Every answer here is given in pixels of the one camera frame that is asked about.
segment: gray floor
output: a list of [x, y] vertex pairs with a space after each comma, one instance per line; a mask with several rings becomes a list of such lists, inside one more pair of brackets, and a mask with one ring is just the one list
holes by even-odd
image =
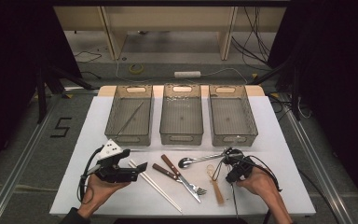
[[[227, 61], [220, 60], [217, 41], [214, 33], [186, 33], [186, 32], [151, 32], [139, 35], [137, 32], [130, 33], [126, 45], [116, 62], [110, 58], [106, 48], [106, 40], [101, 33], [95, 32], [66, 32], [74, 54], [82, 51], [101, 54], [101, 57], [93, 59], [95, 55], [76, 57], [79, 60], [79, 68], [82, 72], [92, 72], [101, 79], [90, 73], [84, 73], [84, 79], [94, 85], [118, 85], [133, 83], [161, 84], [170, 82], [174, 71], [201, 71], [202, 74], [211, 74], [225, 68], [216, 75], [205, 78], [192, 79], [198, 83], [243, 83], [244, 80], [235, 72], [241, 71], [241, 75], [251, 80], [252, 74], [262, 75], [266, 71], [260, 71], [244, 64], [241, 54], [234, 48], [230, 49]], [[248, 34], [235, 34], [238, 40], [244, 40]], [[268, 47], [273, 42], [274, 34], [263, 34], [263, 39]], [[258, 52], [254, 39], [249, 43], [248, 49]], [[248, 64], [261, 66], [255, 60], [246, 59]], [[141, 75], [132, 75], [128, 68], [131, 64], [141, 63], [145, 70]], [[276, 79], [271, 79], [262, 84], [265, 92], [274, 90]], [[75, 84], [63, 80], [66, 87], [77, 87]], [[32, 158], [27, 163], [21, 174], [19, 185], [15, 188], [6, 209], [0, 217], [0, 223], [57, 223], [58, 217], [51, 216], [48, 211], [54, 201], [55, 194], [62, 181], [63, 173], [71, 158], [76, 140], [87, 115], [92, 97], [96, 92], [68, 91], [64, 97], [52, 96], [48, 101], [52, 104], [53, 99], [59, 98], [51, 117], [46, 124], [40, 140], [34, 150]], [[37, 101], [33, 99], [26, 109], [16, 132], [9, 139], [7, 148], [0, 154], [0, 188], [6, 183], [10, 172], [15, 167], [18, 158], [27, 147], [37, 121]], [[66, 137], [51, 138], [54, 134], [61, 134], [62, 130], [56, 130], [55, 125], [59, 118], [71, 118], [62, 124], [70, 127]], [[320, 183], [312, 170], [310, 160], [305, 153], [293, 125], [287, 114], [277, 113], [286, 142], [292, 152], [297, 167], [306, 173], [312, 182], [318, 187]], [[334, 157], [323, 130], [316, 118], [303, 118], [304, 126], [310, 141], [315, 147], [324, 169], [329, 174], [339, 196], [345, 203], [353, 223], [358, 223], [358, 189], [351, 182], [345, 169]], [[295, 217], [298, 223], [335, 223], [335, 220], [310, 182], [303, 178], [306, 189], [317, 210], [312, 217]], [[249, 223], [262, 223], [262, 217], [247, 217]], [[95, 217], [93, 223], [113, 223], [108, 217]]]

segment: chopsticks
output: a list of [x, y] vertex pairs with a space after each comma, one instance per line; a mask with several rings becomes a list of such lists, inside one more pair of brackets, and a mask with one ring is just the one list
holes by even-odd
[[[136, 163], [133, 160], [130, 160], [129, 162], [130, 167], [135, 168], [136, 167]], [[167, 193], [164, 192], [164, 190], [162, 190], [157, 184], [156, 182], [153, 181], [153, 179], [146, 173], [146, 172], [142, 172], [140, 173], [141, 177], [144, 178], [144, 180], [149, 183], [156, 191], [158, 191], [158, 193], [160, 193], [168, 202], [170, 202], [179, 212], [182, 213], [182, 208], [179, 207], [179, 205], [177, 205], [173, 199], [170, 198], [170, 196], [168, 196]]]

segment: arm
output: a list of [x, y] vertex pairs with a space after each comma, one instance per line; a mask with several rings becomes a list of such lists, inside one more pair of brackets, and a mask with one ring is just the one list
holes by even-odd
[[90, 223], [92, 214], [94, 214], [94, 212], [97, 211], [113, 193], [129, 184], [130, 182], [112, 184], [100, 180], [96, 175], [90, 175], [82, 204], [77, 211], [75, 208], [72, 208], [69, 214], [62, 220], [61, 224]]
[[254, 167], [249, 177], [245, 180], [237, 181], [237, 185], [259, 195], [268, 206], [277, 223], [293, 223], [274, 181], [264, 171]]

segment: metal spoon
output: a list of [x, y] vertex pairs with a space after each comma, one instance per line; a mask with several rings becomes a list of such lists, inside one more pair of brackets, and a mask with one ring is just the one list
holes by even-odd
[[197, 158], [197, 159], [186, 157], [186, 158], [182, 158], [178, 162], [178, 166], [180, 168], [186, 168], [193, 162], [208, 161], [208, 160], [213, 160], [213, 159], [220, 158], [220, 157], [224, 157], [224, 154], [215, 154], [212, 156], [206, 156], [206, 157], [201, 157], [201, 158]]

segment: hand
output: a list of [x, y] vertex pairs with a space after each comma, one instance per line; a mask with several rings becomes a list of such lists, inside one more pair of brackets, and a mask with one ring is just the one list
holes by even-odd
[[237, 181], [237, 186], [259, 195], [268, 206], [277, 223], [292, 223], [281, 194], [271, 177], [261, 169], [254, 167], [248, 178]]
[[128, 186], [131, 182], [126, 183], [108, 183], [102, 181], [96, 175], [90, 175], [87, 184], [86, 193], [83, 202], [77, 210], [83, 218], [90, 218], [91, 215], [103, 205], [109, 197], [118, 189]]

